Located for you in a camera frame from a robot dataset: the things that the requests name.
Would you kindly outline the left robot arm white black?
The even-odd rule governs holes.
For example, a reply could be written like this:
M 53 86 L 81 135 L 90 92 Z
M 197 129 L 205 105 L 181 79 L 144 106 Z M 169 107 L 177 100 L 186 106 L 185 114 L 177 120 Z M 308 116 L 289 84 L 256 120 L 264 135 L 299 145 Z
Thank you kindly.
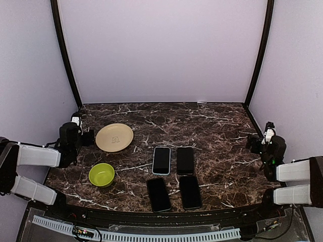
M 94 130 L 84 132 L 75 122 L 63 124 L 59 133 L 55 142 L 42 146 L 1 137 L 1 196 L 14 194 L 50 205 L 53 214 L 66 220 L 71 216 L 71 208 L 63 202 L 66 200 L 64 194 L 17 172 L 18 166 L 67 168 L 77 163 L 83 146 L 94 144 Z

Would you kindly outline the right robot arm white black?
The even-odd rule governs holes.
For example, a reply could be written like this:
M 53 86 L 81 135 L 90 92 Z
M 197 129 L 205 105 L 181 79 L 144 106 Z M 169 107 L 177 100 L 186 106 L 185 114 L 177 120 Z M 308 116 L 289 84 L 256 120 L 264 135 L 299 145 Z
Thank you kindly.
M 260 155 L 264 175 L 270 182 L 304 182 L 302 185 L 270 189 L 265 192 L 264 203 L 258 206 L 258 215 L 268 219 L 277 210 L 277 205 L 305 205 L 322 208 L 322 156 L 284 163 L 287 145 L 277 135 L 269 141 L 257 136 L 247 138 L 246 148 Z

